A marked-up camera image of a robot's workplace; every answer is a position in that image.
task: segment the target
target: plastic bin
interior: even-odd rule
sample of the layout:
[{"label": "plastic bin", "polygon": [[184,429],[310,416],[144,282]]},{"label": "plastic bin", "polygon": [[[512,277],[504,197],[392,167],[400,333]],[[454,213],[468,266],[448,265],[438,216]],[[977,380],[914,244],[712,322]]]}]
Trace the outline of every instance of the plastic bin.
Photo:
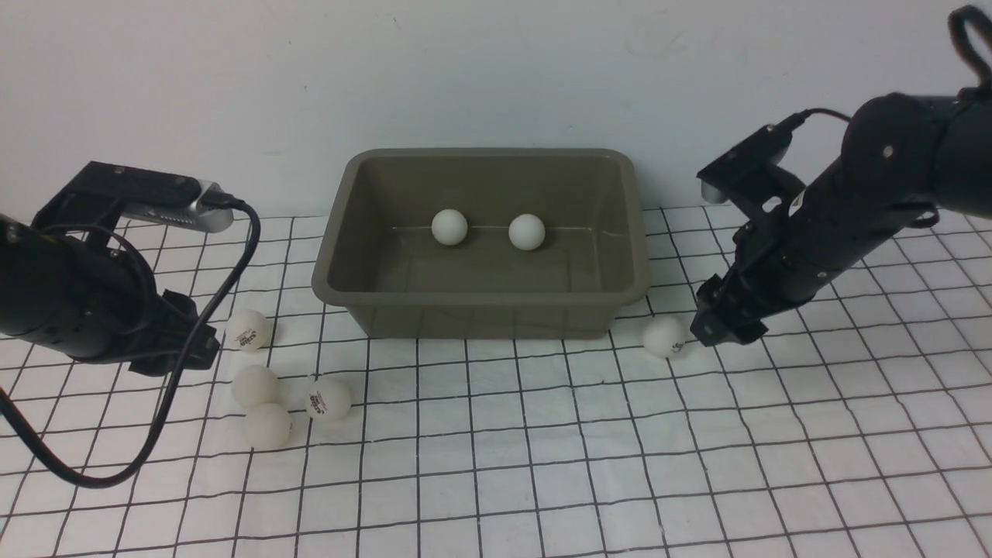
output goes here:
[{"label": "plastic bin", "polygon": [[[434,240],[442,209],[468,219],[456,246]],[[521,213],[544,221],[515,248]],[[375,338],[595,339],[650,286],[630,160],[603,149],[388,149],[341,179],[313,291]]]}]

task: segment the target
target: ping pong ball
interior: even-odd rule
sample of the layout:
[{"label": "ping pong ball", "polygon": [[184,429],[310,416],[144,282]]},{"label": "ping pong ball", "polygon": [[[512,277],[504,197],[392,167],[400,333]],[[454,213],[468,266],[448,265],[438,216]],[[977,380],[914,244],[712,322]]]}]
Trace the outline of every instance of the ping pong ball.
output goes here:
[{"label": "ping pong ball", "polygon": [[323,377],[310,386],[307,414],[314,421],[333,422],[344,418],[351,409],[351,391],[342,382]]},{"label": "ping pong ball", "polygon": [[524,213],[510,223],[510,242],[521,250],[533,250],[545,241],[545,224],[536,215]]},{"label": "ping pong ball", "polygon": [[457,209],[443,209],[431,221],[434,239],[445,246],[454,246],[468,234],[468,221]]},{"label": "ping pong ball", "polygon": [[290,439],[293,419],[278,403],[262,403],[245,413],[245,438],[256,450],[278,450]]},{"label": "ping pong ball", "polygon": [[275,403],[279,400],[279,378],[261,364],[246,366],[234,375],[231,394],[245,409],[261,403]]},{"label": "ping pong ball", "polygon": [[257,310],[236,312],[227,321],[229,343],[241,350],[257,350],[272,339],[272,325]]},{"label": "ping pong ball", "polygon": [[658,358],[675,356],[685,345],[685,327],[672,316],[656,316],[644,328],[641,345]]}]

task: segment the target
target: cable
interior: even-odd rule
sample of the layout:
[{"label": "cable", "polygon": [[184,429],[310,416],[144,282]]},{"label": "cable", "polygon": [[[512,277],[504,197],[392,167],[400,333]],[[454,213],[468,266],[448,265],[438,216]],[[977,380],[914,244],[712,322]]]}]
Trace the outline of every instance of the cable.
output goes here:
[{"label": "cable", "polygon": [[958,8],[947,17],[947,28],[950,31],[950,41],[965,64],[978,76],[978,90],[983,93],[992,91],[992,69],[989,68],[968,39],[967,24],[975,29],[979,37],[992,49],[992,21],[978,8],[968,5]]},{"label": "cable", "polygon": [[141,252],[134,247],[134,244],[129,242],[126,238],[117,234],[113,230],[104,228],[98,224],[53,224],[46,226],[45,228],[38,231],[38,234],[47,234],[49,232],[59,231],[65,232],[101,232],[117,240],[117,242],[124,248],[126,253],[131,254],[131,264],[134,266],[135,273],[138,275],[138,285],[141,288],[142,297],[142,308],[141,308],[141,318],[138,322],[121,332],[115,332],[119,335],[133,334],[139,330],[143,330],[152,323],[152,299],[154,299],[158,294],[155,292],[155,272],[152,271],[152,267],[148,265],[145,258],[141,257]]},{"label": "cable", "polygon": [[844,122],[850,122],[851,121],[851,117],[850,116],[844,114],[843,112],[837,112],[836,110],[833,110],[832,108],[817,107],[817,108],[808,108],[808,109],[806,109],[806,110],[803,111],[803,115],[805,115],[805,116],[812,116],[814,114],[825,114],[827,116],[833,116],[834,118],[836,118],[838,120],[843,120]]},{"label": "cable", "polygon": [[220,285],[217,293],[213,295],[210,302],[206,303],[203,308],[202,314],[196,320],[195,325],[189,332],[189,337],[186,338],[186,342],[183,344],[183,348],[176,358],[176,365],[173,368],[173,375],[169,378],[169,384],[166,386],[166,391],[163,393],[162,402],[159,406],[159,412],[152,419],[152,424],[148,429],[148,437],[145,439],[145,444],[142,446],[138,455],[134,458],[127,467],[122,469],[120,472],[111,475],[110,477],[90,477],[79,473],[62,462],[52,450],[49,449],[45,442],[42,441],[38,433],[31,427],[24,415],[14,406],[13,401],[10,400],[7,393],[0,388],[0,413],[3,414],[7,422],[10,423],[11,427],[14,428],[14,432],[21,439],[22,442],[31,450],[31,453],[38,458],[38,461],[42,462],[46,468],[54,473],[57,477],[66,481],[72,485],[76,485],[81,488],[110,488],[127,481],[135,473],[141,469],[141,466],[145,464],[148,457],[152,454],[152,450],[155,449],[155,444],[159,441],[159,436],[162,434],[162,429],[166,425],[166,419],[169,416],[169,409],[173,405],[173,399],[176,396],[176,390],[179,388],[180,379],[183,377],[183,368],[186,366],[186,360],[189,358],[189,352],[192,349],[193,341],[196,339],[200,331],[209,322],[210,317],[217,310],[221,301],[227,296],[234,283],[241,277],[241,273],[244,272],[245,268],[248,267],[248,262],[251,261],[252,256],[255,254],[255,248],[258,247],[259,237],[261,235],[262,223],[259,219],[258,214],[254,209],[248,204],[230,198],[225,200],[225,207],[231,209],[238,209],[247,213],[248,218],[251,220],[251,231],[248,235],[248,241],[245,244],[244,253],[238,260],[237,264],[234,265],[234,269],[231,273],[224,279],[224,282]]}]

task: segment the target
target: screw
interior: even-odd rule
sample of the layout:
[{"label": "screw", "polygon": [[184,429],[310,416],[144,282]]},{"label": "screw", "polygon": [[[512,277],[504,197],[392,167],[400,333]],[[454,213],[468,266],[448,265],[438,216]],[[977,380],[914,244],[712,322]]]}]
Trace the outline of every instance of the screw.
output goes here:
[{"label": "screw", "polygon": [[10,244],[16,244],[21,239],[21,231],[15,223],[10,223],[7,225],[7,242]]}]

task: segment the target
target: table surface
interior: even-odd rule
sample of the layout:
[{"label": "table surface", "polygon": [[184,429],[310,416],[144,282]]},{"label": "table surface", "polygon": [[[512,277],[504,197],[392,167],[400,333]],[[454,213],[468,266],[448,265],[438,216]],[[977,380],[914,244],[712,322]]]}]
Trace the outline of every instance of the table surface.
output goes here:
[{"label": "table surface", "polygon": [[[0,425],[0,557],[987,556],[992,549],[992,223],[905,231],[748,347],[639,349],[688,321],[732,260],[734,208],[648,209],[653,287],[610,335],[368,340],[321,304],[325,217],[264,219],[215,324],[276,322],[269,350],[188,371],[148,465],[107,490],[45,472]],[[129,223],[159,289],[202,308],[247,221],[204,235]],[[282,379],[294,429],[253,452],[230,380]],[[303,411],[329,374],[356,404]],[[108,475],[144,440],[161,379],[0,341],[0,385],[70,465]]]}]

